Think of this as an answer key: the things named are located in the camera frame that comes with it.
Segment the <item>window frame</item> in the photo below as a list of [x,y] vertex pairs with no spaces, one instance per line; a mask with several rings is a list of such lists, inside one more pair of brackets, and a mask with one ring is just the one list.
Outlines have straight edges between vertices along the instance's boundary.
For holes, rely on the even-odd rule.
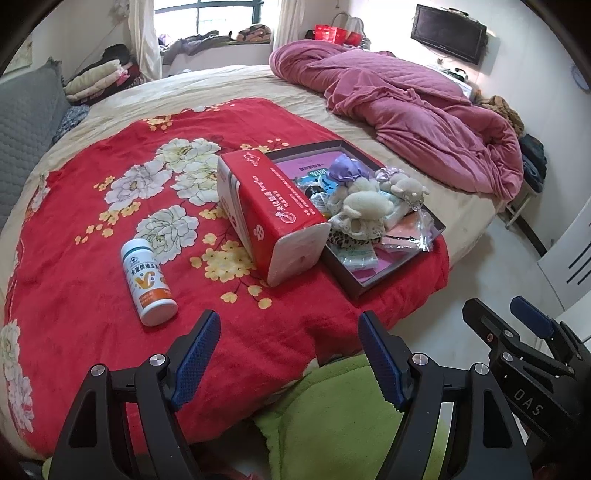
[[256,24],[261,21],[261,5],[264,2],[261,0],[215,0],[215,1],[203,1],[197,0],[196,2],[184,5],[176,5],[174,7],[165,7],[154,10],[154,14],[165,14],[168,12],[176,12],[178,10],[187,10],[189,8],[197,9],[197,22],[195,23],[196,34],[199,35],[199,11],[202,8],[208,7],[252,7],[252,21],[251,24]]

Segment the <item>white curtain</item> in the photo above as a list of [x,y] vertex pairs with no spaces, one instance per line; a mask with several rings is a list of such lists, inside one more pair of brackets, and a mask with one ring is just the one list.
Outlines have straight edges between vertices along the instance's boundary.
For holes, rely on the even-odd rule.
[[129,0],[129,31],[139,70],[148,80],[160,80],[162,59],[154,27],[154,0]]
[[305,9],[306,0],[280,0],[279,16],[273,35],[273,50],[299,39]]

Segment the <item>pink comforter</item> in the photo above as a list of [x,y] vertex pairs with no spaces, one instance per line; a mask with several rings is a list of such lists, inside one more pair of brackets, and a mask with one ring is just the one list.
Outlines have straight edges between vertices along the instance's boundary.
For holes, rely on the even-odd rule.
[[375,127],[380,142],[434,179],[507,201],[519,192],[523,165],[510,124],[440,73],[317,40],[287,44],[269,63],[278,77],[324,93],[336,115]]

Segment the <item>metal screw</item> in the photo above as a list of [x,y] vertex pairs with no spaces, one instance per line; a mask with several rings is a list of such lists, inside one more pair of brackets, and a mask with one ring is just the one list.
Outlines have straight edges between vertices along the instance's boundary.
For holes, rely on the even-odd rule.
[[166,361],[166,357],[164,355],[162,355],[161,353],[158,353],[156,355],[152,355],[150,357],[150,365],[152,365],[154,367],[159,367],[165,361]]
[[415,353],[413,355],[413,362],[417,365],[427,365],[429,363],[429,357],[424,353]]
[[476,364],[474,365],[474,370],[479,375],[486,375],[488,373],[488,367],[485,364]]
[[105,373],[105,366],[104,365],[95,365],[90,369],[90,374],[93,377],[100,377],[103,373]]

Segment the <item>stack of clothes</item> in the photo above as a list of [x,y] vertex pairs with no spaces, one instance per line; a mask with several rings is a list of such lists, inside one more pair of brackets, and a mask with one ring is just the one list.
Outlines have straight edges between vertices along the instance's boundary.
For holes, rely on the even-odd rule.
[[94,105],[127,88],[145,83],[136,59],[123,44],[109,47],[96,63],[78,73],[64,87],[73,105]]
[[536,193],[544,189],[547,163],[544,145],[540,140],[527,134],[519,139],[521,158],[523,159],[524,180]]

